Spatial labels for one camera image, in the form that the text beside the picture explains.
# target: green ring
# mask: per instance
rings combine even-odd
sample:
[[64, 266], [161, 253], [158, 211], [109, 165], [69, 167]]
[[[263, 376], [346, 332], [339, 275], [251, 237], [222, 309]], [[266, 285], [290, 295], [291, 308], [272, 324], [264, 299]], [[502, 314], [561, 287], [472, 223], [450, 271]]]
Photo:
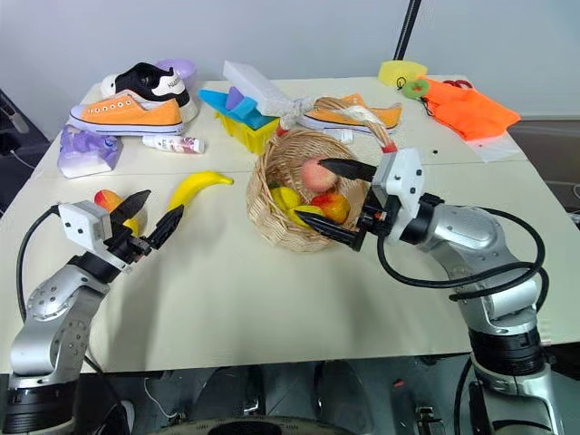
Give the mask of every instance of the green ring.
[[414, 82], [406, 82], [401, 89], [401, 92], [405, 97], [411, 98], [413, 100], [418, 100], [419, 98], [426, 95], [428, 91], [429, 82], [422, 79], [416, 80]]

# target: white table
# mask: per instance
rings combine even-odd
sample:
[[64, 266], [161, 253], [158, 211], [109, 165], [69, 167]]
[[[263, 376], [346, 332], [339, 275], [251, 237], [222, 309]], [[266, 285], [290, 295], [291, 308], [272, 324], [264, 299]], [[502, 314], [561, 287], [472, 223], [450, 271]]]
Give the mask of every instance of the white table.
[[[580, 339], [576, 321], [580, 294], [575, 291], [575, 283], [580, 281], [580, 235], [523, 154], [482, 163], [453, 133], [421, 114], [421, 106], [417, 110], [414, 101], [399, 98], [373, 78], [278, 84], [293, 96], [359, 92], [377, 107], [403, 102], [404, 123], [395, 139], [423, 150], [426, 190], [453, 204], [504, 209], [534, 226], [546, 242], [546, 270], [552, 283], [540, 314], [542, 338], [552, 343]], [[227, 88], [225, 82], [208, 86]], [[373, 236], [358, 254], [345, 246], [296, 254], [262, 239], [246, 216], [246, 185], [255, 157], [223, 133], [212, 116], [204, 106], [189, 126], [194, 135], [208, 141], [207, 155], [173, 155], [126, 140], [116, 170], [83, 179], [66, 180], [60, 175], [55, 167], [58, 143], [53, 144], [0, 219], [0, 354], [8, 355], [21, 327], [15, 257], [25, 230], [38, 215], [58, 201], [87, 199], [99, 189], [112, 189], [123, 196], [151, 189], [145, 227], [149, 234], [179, 181], [205, 169], [225, 172], [235, 184], [203, 190], [179, 224], [178, 233], [161, 251], [139, 262], [132, 275], [113, 283], [94, 319], [90, 343], [92, 355], [105, 370], [469, 349], [459, 310], [447, 299], [449, 291], [411, 288], [393, 281], [378, 263]], [[354, 147], [360, 146], [357, 141]], [[439, 153], [432, 155], [431, 149]], [[535, 254], [531, 239], [508, 223], [505, 228], [514, 254], [531, 259]], [[255, 262], [247, 260], [248, 251]], [[26, 293], [80, 252], [64, 238], [56, 218], [44, 223], [27, 251]], [[412, 246], [395, 246], [388, 255], [395, 267], [409, 275], [445, 277], [434, 260]], [[9, 370], [4, 357], [0, 371]]]

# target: purple bowl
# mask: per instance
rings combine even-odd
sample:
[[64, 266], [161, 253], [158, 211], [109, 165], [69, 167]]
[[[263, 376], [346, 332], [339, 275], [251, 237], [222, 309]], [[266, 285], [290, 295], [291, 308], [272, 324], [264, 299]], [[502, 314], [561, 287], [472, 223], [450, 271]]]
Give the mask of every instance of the purple bowl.
[[198, 78], [198, 67], [187, 59], [163, 59], [155, 63], [155, 66], [161, 68], [162, 70], [168, 71], [169, 68], [173, 67], [178, 76], [185, 83], [185, 87], [188, 91], [192, 91], [194, 85], [196, 84], [196, 79]]

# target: orange sneaker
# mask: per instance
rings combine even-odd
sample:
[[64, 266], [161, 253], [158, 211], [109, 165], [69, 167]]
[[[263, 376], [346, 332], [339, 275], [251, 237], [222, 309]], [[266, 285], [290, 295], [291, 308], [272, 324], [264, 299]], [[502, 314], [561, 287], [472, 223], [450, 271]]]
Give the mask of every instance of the orange sneaker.
[[[399, 119], [401, 118], [402, 105], [399, 102], [386, 109], [374, 109], [368, 107], [364, 103], [363, 97], [361, 97], [361, 95], [358, 93], [342, 97], [341, 100], [344, 102], [356, 103], [359, 106], [365, 107], [371, 111], [374, 116], [379, 118], [384, 123], [384, 125], [387, 126], [387, 129], [393, 129], [396, 127], [399, 123]], [[313, 111], [309, 111], [307, 114], [301, 116], [298, 119], [298, 123], [304, 127], [314, 130], [350, 129], [355, 131], [362, 131], [365, 133], [371, 132], [368, 127], [366, 127], [364, 124], [361, 124], [360, 121], [352, 120], [335, 111], [319, 111], [314, 109]]]
[[183, 130], [175, 99], [147, 101], [134, 92], [75, 106], [68, 123], [80, 130], [113, 136], [180, 134]]

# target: white wall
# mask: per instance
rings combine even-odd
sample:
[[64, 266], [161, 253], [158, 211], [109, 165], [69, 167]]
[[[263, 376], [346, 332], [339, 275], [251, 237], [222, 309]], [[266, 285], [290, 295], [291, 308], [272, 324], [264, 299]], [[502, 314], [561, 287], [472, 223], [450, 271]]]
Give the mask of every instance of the white wall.
[[423, 0], [406, 57], [528, 119], [580, 119], [580, 2]]
[[269, 78], [375, 75], [407, 0], [0, 0], [0, 88], [53, 138], [91, 85], [139, 61], [224, 59]]

